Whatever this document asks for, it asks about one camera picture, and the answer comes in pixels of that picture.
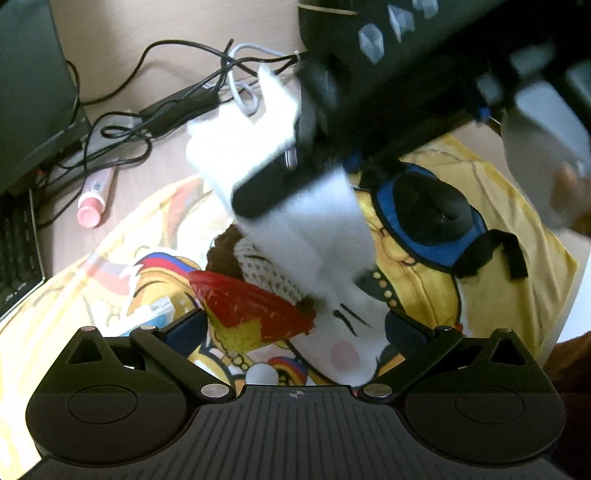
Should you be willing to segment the right hand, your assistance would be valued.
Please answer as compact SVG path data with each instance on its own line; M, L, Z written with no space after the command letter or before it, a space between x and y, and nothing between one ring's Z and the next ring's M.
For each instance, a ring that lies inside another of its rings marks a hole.
M590 177L579 176L564 164L554 176L551 206L561 224L580 235L590 237Z

